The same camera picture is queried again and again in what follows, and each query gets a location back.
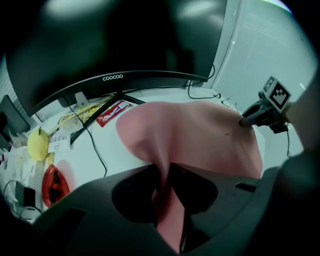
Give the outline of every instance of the monitor screen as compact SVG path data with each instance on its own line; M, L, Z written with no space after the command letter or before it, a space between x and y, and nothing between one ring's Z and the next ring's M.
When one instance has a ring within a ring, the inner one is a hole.
M130 83L139 78L207 81L226 4L227 0L45 1L30 15L23 14L20 33L8 44L10 80L28 115L80 91L99 88L107 94L145 87L146 83Z

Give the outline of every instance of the robotic arm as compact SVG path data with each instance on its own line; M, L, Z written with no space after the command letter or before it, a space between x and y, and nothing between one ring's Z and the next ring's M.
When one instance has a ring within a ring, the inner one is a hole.
M290 92L271 76L258 95L259 101L243 113L240 126L269 126L275 134L286 132L288 127L284 113L289 106Z

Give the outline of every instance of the red snack package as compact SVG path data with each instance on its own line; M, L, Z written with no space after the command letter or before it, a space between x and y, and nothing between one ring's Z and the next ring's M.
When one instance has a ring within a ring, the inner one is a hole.
M130 103L125 102L124 100L121 100L117 104L115 104L113 107L111 107L109 110L107 110L105 113L100 115L96 119L96 121L101 127L104 127L106 123L108 123L110 120L115 118L119 113L125 111L130 107L132 107Z

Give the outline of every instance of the pink towel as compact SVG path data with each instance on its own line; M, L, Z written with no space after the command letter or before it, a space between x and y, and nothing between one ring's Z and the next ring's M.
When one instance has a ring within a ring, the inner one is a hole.
M166 186L169 165L259 179L263 165L256 136L252 128L239 126L241 118L234 110L207 101L150 102L132 108L116 123L126 148L160 170L157 231L177 253L185 209Z

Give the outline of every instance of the yellow fruit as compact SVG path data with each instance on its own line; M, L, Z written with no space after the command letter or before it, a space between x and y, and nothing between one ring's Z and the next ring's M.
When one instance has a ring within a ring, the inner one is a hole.
M28 152L32 159L43 161L49 147L49 136L44 130L35 129L28 138Z

